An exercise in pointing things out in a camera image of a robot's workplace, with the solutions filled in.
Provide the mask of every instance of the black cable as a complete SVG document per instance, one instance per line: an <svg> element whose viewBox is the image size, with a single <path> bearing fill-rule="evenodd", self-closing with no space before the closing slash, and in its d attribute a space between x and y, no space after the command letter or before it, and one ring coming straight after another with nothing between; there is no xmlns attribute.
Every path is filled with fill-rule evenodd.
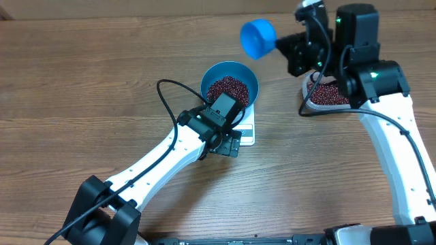
<svg viewBox="0 0 436 245"><path fill-rule="evenodd" d="M315 21L317 23L318 26L320 26L320 29L324 35L324 37L326 38L326 43L327 43L327 57L326 57L326 62L324 64L324 66L322 67L322 70L315 82L315 84L313 85L312 89L310 90L310 92L306 95L305 99L303 99L303 102L300 105L300 108L298 109L298 114L300 116L303 116L303 110L305 109L306 103L309 100L309 98L312 96L313 91L315 91L316 87L318 86L318 84L321 82L321 78L323 77L324 73L326 72L327 66L330 62L330 57L332 55L332 44L330 42L330 38L327 35L326 30L324 29L324 27L322 26L322 24L320 23L320 21L312 15L308 15L308 17L310 17L313 21Z"/></svg>
<svg viewBox="0 0 436 245"><path fill-rule="evenodd" d="M204 102L206 105L210 105L210 104L211 104L209 101L207 101L205 98L203 98L203 96L201 96L199 93L195 92L192 88L189 88L188 86L184 85L183 83L180 83L180 82L177 82L177 81L174 81L174 80L170 80L170 79L161 79L161 80L159 80L157 83L159 83L159 82L161 82L161 81L162 81L162 82L169 82L169 83L177 84L177 85L179 85L179 86L181 86L181 87L183 87L183 88L186 88L189 92L193 93L194 95L196 95L197 97L199 97L201 100L203 100L203 102Z"/></svg>
<svg viewBox="0 0 436 245"><path fill-rule="evenodd" d="M389 123L393 124L395 127L397 127L400 130L401 134L407 138L407 140L409 141L411 147L413 148L413 150L415 152L416 158L418 160L418 164L419 164L421 172L422 172L422 176L424 177L425 185L429 191L431 203L432 203L434 209L436 210L436 197L435 197L435 194L433 192L433 188L432 188L431 183L430 183L429 175L427 174L427 171L425 168L424 160L422 159L420 151L418 150L418 147L416 146L416 143L415 143L414 139L411 137L409 131L407 129L405 129L403 126L401 126L401 124L399 124L397 121L395 121L394 119L392 119L392 118L390 118L382 113L374 112L374 111L370 111L370 110L363 110L363 109L338 109L338 110L319 111L319 112L312 112L310 114L303 114L302 116L322 116L322 115L342 114L342 113L359 113L359 114L368 114L368 115L378 116L380 118L383 118L384 120L387 120Z"/></svg>
<svg viewBox="0 0 436 245"><path fill-rule="evenodd" d="M245 116L245 107L243 108L243 115L241 116L241 118L239 118L239 120L236 123L231 125L231 128L233 129L234 127L238 126L238 124L242 122L242 120L244 119L244 116Z"/></svg>
<svg viewBox="0 0 436 245"><path fill-rule="evenodd" d="M156 167L156 165L159 164L168 154L170 154L171 150L174 148L174 146L176 145L176 142L177 142L178 128L177 128L176 119L175 119L175 117L174 117L174 115L173 115L173 113L172 113L172 111L170 109L170 106L168 106L168 104L166 103L166 100L164 99L164 96L162 95L162 92L161 92L161 89L160 89L160 84L162 82L170 82L170 83L182 86L183 88L186 88L188 91L192 92L194 95L197 95L197 97L201 98L201 100L203 100L206 104L208 104L208 101L205 100L205 98L203 98L200 94L198 94L197 92L195 92L194 90L192 90L188 86L186 86L184 84L181 84L180 82L176 82L176 81L168 80L168 79L161 79L161 80L159 80L157 82L157 84L156 84L157 94L159 95L159 98L162 100L162 103L165 106L166 110L168 111L168 113L169 113L169 115L171 117L171 121L172 121L172 123L174 125L174 138L172 140L172 143L168 147L168 149L158 158L158 160L156 160L153 164L151 164L144 171L139 173L135 178L129 180L127 182L127 184L123 185L120 189L118 189L117 191L113 192L113 194L111 194L110 196L105 198L103 201L95 204L95 206L93 206L92 208L88 209L88 211L86 211L85 213L83 213L79 217L75 218L72 222L68 223L68 225L66 225L66 226L62 227L60 230L58 230L55 234L53 234L50 238L48 238L48 240L44 243L44 245L49 245L56 238L58 238L62 233L65 233L66 231L71 229L78 221L81 221L82 219L86 218L90 213L96 211L98 208L100 208L101 206L104 206L109 201L114 199L119 193L123 192L125 189L129 188L129 186L131 186L133 183L135 183L136 181L141 179L145 174L147 174L150 170L152 170L154 167Z"/></svg>
<svg viewBox="0 0 436 245"><path fill-rule="evenodd" d="M350 48L353 48L353 46L351 45L346 45L346 47L342 50L341 53L341 59L339 60L339 73L341 74L341 77L343 78L343 59L345 58L345 54L347 53L347 50L349 50Z"/></svg>

